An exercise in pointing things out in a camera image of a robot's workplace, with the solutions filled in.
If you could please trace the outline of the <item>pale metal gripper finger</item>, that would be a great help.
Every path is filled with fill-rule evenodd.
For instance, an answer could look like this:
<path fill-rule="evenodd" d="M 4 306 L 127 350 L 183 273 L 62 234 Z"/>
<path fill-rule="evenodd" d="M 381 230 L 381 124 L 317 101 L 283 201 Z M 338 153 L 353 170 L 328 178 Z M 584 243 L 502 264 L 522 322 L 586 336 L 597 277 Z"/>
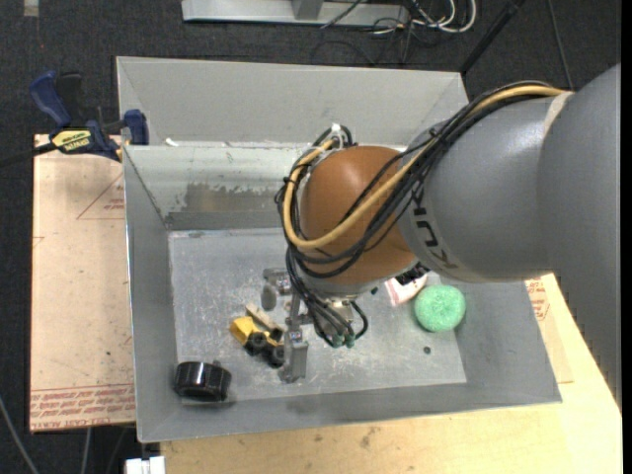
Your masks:
<path fill-rule="evenodd" d="M 276 308 L 280 297 L 291 295 L 292 286 L 287 270 L 282 268 L 264 269 L 263 279 L 261 303 L 266 311 L 271 311 Z"/>
<path fill-rule="evenodd" d="M 293 383 L 306 375 L 309 344 L 300 330 L 284 334 L 284 359 L 279 377 L 284 383 Z"/>

